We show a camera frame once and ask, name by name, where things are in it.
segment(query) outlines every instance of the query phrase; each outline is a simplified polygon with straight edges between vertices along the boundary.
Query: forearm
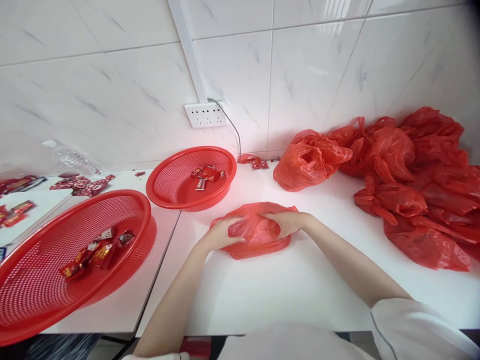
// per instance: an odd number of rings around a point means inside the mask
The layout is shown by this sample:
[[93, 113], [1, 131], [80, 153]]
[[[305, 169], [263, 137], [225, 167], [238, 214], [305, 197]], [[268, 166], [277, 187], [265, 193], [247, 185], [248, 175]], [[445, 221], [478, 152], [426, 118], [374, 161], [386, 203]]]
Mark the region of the forearm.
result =
[[208, 251], [194, 246], [148, 322], [135, 356], [179, 352], [207, 255]]
[[412, 297], [386, 272], [311, 215], [302, 229], [313, 239], [350, 288], [372, 308], [379, 300]]

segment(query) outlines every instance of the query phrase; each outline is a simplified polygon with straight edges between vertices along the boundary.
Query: white sleeve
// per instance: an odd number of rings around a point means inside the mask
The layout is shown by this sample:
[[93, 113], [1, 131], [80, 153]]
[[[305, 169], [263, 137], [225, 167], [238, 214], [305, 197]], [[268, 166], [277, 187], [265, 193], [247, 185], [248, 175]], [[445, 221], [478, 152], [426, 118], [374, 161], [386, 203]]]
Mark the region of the white sleeve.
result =
[[373, 337], [383, 360], [477, 360], [480, 348], [431, 307], [407, 299], [380, 300], [371, 309]]
[[134, 355], [127, 355], [123, 358], [123, 360], [190, 360], [190, 356], [186, 352], [181, 353], [171, 353], [162, 356], [154, 356], [154, 357], [138, 357]]

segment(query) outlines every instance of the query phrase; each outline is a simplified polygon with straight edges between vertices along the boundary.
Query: floor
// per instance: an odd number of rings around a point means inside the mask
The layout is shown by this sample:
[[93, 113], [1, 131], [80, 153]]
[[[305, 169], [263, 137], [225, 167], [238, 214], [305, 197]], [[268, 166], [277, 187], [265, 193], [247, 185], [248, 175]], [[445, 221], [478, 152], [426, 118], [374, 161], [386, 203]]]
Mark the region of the floor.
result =
[[[132, 334], [108, 334], [115, 338], [128, 340], [132, 337]], [[350, 341], [352, 344], [357, 345], [367, 354], [372, 356], [376, 360], [381, 360], [379, 351], [374, 343], [374, 337], [371, 331], [356, 331], [350, 333]], [[132, 354], [136, 342], [127, 350], [124, 356]], [[115, 355], [123, 348], [123, 345], [117, 344], [110, 341], [100, 340], [96, 345], [95, 349], [91, 352], [88, 360], [112, 360]]]

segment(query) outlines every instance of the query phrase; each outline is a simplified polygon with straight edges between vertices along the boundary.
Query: plastic water bottle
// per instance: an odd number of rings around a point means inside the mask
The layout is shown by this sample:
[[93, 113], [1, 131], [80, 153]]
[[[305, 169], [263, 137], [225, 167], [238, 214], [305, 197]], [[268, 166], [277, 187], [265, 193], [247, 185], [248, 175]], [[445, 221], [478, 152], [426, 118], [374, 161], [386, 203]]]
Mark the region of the plastic water bottle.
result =
[[51, 148], [57, 160], [63, 165], [71, 168], [76, 173], [95, 181], [102, 178], [102, 172], [96, 166], [92, 165], [86, 158], [76, 151], [59, 144], [53, 140], [42, 142], [43, 146]]

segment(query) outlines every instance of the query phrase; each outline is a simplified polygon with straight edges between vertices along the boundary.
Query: electrical cord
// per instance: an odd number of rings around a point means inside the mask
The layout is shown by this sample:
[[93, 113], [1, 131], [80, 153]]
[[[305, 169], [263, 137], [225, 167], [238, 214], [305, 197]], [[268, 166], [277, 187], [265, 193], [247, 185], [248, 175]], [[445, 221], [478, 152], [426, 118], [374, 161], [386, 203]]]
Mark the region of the electrical cord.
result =
[[230, 122], [230, 124], [233, 126], [233, 128], [235, 129], [236, 131], [236, 134], [238, 136], [238, 152], [240, 153], [239, 156], [242, 156], [242, 142], [240, 141], [240, 134], [239, 134], [239, 131], [237, 130], [237, 128], [235, 127], [234, 123], [232, 122], [232, 120], [230, 120], [229, 116], [227, 115], [227, 113], [225, 112], [224, 108], [219, 104], [219, 102], [215, 99], [212, 99], [211, 97], [208, 97], [207, 98], [208, 102], [209, 103], [216, 103], [218, 105], [218, 107], [221, 109], [221, 112], [226, 116], [226, 118], [228, 119], [228, 121]]

